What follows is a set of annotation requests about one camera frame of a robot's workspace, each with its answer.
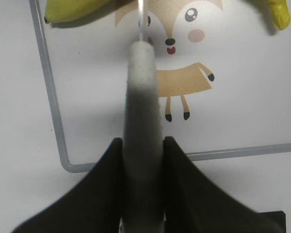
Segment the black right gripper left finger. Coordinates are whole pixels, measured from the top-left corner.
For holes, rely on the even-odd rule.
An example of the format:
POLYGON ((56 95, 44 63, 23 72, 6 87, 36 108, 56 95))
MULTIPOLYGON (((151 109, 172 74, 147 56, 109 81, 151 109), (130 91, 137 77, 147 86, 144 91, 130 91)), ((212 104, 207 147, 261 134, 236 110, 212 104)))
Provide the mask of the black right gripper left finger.
POLYGON ((123 197, 122 139, 69 192, 21 223, 15 233, 117 233, 123 197))

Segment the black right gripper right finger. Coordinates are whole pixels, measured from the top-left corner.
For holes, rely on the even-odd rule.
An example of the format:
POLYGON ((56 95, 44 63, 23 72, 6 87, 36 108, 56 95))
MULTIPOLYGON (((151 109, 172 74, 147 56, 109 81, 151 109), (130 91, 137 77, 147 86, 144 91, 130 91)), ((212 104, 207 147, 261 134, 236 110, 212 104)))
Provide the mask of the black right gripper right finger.
POLYGON ((284 232, 215 185, 170 136, 163 141, 162 184, 167 233, 284 232))

